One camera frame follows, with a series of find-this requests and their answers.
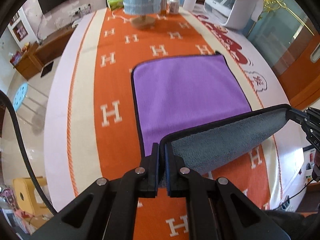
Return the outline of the purple grey microfibre towel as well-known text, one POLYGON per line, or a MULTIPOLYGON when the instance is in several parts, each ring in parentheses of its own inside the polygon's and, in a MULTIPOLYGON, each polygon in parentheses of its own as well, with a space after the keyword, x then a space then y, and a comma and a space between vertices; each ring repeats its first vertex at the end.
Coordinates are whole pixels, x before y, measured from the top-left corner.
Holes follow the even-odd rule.
POLYGON ((138 64, 131 74, 142 152, 159 144, 158 183, 165 186, 166 144, 205 174, 282 129, 287 104, 253 111, 224 56, 191 55, 138 64))

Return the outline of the yellow plastic stool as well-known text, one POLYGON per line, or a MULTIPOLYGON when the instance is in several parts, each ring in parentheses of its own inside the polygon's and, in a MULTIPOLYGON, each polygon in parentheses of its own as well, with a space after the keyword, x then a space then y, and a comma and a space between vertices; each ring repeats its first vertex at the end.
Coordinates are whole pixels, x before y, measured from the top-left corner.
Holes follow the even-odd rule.
POLYGON ((17 204, 22 211, 33 216, 50 214, 41 197, 36 198, 38 192, 30 178, 15 178, 13 186, 17 204))

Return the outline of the blue round plastic stool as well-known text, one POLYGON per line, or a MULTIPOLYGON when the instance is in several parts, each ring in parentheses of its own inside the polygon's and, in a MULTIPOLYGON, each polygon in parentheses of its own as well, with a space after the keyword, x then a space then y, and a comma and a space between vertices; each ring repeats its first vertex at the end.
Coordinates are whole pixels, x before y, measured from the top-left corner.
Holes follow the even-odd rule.
POLYGON ((48 98, 48 96, 46 94, 44 94, 42 91, 38 90, 37 88, 35 88, 34 86, 30 85, 28 82, 24 82, 20 85, 20 87, 16 90, 12 105, 14 107, 14 110, 16 112, 16 115, 19 119, 21 119, 23 122, 27 123, 29 126, 31 127, 37 127, 40 128, 40 126, 38 124, 34 124, 31 121, 28 121, 27 119, 25 119, 23 116, 19 115, 18 110, 24 106, 25 108, 27 108, 28 110, 30 110, 31 112, 33 112, 36 115, 40 115, 39 113, 37 113, 37 111, 35 111, 34 109, 32 109, 31 107, 29 107, 25 102, 26 99, 30 100, 32 103, 36 104, 39 107, 42 107, 44 109, 46 109, 46 107, 42 104, 40 104, 37 100, 35 100, 34 98, 28 96, 28 91, 29 89, 33 89, 36 92, 38 92, 39 94, 41 94, 42 96, 44 96, 45 98, 48 98))

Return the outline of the black floor mat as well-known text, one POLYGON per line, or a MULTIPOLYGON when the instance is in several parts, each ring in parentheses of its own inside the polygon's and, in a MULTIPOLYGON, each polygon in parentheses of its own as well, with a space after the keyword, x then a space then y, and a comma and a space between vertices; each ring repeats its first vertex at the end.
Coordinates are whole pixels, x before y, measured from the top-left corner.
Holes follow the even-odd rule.
POLYGON ((41 72, 41 77, 44 77, 45 75, 47 75, 49 72, 52 71, 53 64, 54 64, 54 61, 48 63, 47 65, 45 65, 45 66, 43 67, 43 70, 42 70, 42 72, 41 72))

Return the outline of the wooden tv cabinet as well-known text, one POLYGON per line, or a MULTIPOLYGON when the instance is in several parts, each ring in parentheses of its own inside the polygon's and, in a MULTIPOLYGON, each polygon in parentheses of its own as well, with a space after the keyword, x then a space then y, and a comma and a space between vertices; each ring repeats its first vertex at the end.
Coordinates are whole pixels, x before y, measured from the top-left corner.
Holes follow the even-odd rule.
POLYGON ((26 80, 42 72, 43 67, 63 54, 74 32, 70 25, 50 34, 41 45, 33 43, 14 67, 26 80))

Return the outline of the white squeeze bottle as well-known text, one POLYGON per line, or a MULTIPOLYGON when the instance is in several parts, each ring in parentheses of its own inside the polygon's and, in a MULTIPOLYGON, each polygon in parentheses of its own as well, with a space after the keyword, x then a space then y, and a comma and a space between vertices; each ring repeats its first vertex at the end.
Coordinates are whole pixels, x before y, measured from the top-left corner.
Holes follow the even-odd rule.
POLYGON ((192 12, 197 0, 184 0, 183 9, 192 12))

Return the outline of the red tissue box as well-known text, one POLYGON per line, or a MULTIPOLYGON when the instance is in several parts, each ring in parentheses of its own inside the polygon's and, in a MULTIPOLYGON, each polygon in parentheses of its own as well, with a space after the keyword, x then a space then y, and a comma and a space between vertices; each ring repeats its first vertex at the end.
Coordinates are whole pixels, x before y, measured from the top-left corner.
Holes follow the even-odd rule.
POLYGON ((15 67, 22 58, 22 54, 20 51, 16 51, 15 53, 9 53, 10 63, 15 67))

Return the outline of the white pill bottle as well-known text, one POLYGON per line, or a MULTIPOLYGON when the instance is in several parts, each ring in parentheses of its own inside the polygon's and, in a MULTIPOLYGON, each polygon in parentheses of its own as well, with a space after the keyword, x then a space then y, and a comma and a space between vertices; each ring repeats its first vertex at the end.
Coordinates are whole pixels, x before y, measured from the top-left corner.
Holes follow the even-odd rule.
POLYGON ((169 13, 170 14, 178 14, 180 7, 180 0, 169 0, 169 13))

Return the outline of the clear glass jar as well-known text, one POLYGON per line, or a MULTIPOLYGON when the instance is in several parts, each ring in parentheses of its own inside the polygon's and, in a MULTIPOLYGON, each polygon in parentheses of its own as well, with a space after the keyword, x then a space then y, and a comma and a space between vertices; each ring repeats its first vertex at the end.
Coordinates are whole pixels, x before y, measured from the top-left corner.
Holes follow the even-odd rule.
POLYGON ((161 0, 159 15, 164 16, 167 14, 167 0, 161 0))

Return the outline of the white set-top box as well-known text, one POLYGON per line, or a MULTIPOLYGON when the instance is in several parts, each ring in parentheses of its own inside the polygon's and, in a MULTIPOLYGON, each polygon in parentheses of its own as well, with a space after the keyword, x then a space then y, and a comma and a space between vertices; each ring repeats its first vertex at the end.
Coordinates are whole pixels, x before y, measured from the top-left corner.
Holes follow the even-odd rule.
POLYGON ((82 20, 83 20, 83 17, 74 20, 74 21, 72 22, 72 24, 71 24, 71 27, 72 27, 73 29, 75 29, 82 20))

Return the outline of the wooden lamp base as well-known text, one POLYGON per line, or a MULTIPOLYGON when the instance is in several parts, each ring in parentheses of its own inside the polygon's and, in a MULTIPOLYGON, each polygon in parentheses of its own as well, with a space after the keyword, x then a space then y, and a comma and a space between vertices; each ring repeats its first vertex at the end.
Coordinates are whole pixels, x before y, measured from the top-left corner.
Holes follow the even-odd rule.
POLYGON ((147 29, 155 25, 156 19, 151 16, 143 15, 131 18, 130 23, 136 29, 147 29))

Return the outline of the green tissue pack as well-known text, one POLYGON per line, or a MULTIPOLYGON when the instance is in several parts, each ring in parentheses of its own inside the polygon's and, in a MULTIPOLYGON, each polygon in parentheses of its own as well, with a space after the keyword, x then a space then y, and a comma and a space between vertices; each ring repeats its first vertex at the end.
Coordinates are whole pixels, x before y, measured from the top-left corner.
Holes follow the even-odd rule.
POLYGON ((123 0, 106 0, 106 4, 111 11, 124 7, 123 0))

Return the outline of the white wall shelf unit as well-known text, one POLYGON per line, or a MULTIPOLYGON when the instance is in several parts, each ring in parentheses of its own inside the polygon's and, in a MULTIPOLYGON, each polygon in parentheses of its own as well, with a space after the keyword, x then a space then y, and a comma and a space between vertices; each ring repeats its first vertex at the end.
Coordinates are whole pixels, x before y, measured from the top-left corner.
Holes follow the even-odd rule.
POLYGON ((21 7, 8 24, 8 29, 20 48, 26 43, 37 42, 37 37, 21 7))

